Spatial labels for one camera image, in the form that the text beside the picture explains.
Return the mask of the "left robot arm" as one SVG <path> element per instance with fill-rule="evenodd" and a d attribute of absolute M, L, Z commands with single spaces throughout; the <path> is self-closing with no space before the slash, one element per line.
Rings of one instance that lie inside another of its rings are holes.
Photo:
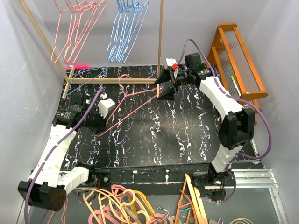
<path fill-rule="evenodd" d="M 61 171 L 61 166 L 80 128 L 89 128 L 94 134 L 106 130 L 107 118 L 116 104 L 105 93 L 99 97 L 96 103 L 89 95 L 75 93 L 69 103 L 57 110 L 36 168 L 27 181 L 18 185 L 18 192 L 28 206 L 59 211 L 76 187 L 95 184 L 96 174 L 90 165 L 80 163 L 66 173 Z"/>

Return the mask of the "pink wire hanger hung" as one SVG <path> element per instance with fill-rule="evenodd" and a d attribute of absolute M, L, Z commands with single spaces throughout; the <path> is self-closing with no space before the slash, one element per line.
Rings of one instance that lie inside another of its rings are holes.
<path fill-rule="evenodd" d="M 74 63 L 80 52 L 78 33 L 82 4 L 78 0 L 55 0 L 53 3 L 58 11 L 58 19 L 51 62 L 55 64 L 61 59 L 65 64 Z"/>

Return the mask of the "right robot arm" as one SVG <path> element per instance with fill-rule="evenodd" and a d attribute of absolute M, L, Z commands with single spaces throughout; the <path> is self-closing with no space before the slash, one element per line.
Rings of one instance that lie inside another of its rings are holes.
<path fill-rule="evenodd" d="M 207 171 L 194 172 L 195 183 L 219 185 L 230 175 L 231 163 L 254 135 L 255 112 L 244 108 L 236 100 L 228 97 L 229 92 L 221 85 L 213 70 L 206 67 L 199 53 L 185 56 L 186 66 L 179 65 L 175 59 L 167 58 L 156 84 L 169 82 L 166 91 L 159 94 L 159 100 L 174 100 L 179 87 L 193 84 L 211 101 L 221 117 L 218 137 L 220 141 L 216 157 Z"/>

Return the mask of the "light blue wire hanger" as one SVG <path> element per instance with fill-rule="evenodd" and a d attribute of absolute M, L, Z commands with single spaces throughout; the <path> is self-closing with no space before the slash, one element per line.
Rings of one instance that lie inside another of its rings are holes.
<path fill-rule="evenodd" d="M 116 16 L 117 27 L 114 36 L 114 55 L 113 59 L 116 63 L 125 63 L 133 45 L 133 37 L 137 24 L 137 14 L 140 3 L 137 0 L 118 0 L 118 14 Z"/>

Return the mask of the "blue hanger hung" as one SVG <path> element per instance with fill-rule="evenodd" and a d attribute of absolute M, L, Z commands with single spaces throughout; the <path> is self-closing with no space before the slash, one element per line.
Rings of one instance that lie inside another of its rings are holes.
<path fill-rule="evenodd" d="M 128 0 L 125 3 L 124 22 L 121 29 L 121 59 L 124 64 L 130 55 L 138 38 L 145 15 L 148 11 L 149 1 Z"/>
<path fill-rule="evenodd" d="M 135 4 L 132 0 L 118 0 L 118 13 L 114 19 L 107 47 L 106 56 L 110 63 L 125 63 L 131 52 L 131 41 L 135 29 L 133 28 Z"/>
<path fill-rule="evenodd" d="M 117 36 L 116 62 L 125 63 L 138 37 L 141 27 L 137 27 L 144 9 L 148 6 L 148 2 L 118 0 L 117 4 L 119 20 L 122 20 L 122 25 L 117 27 L 120 34 Z"/>

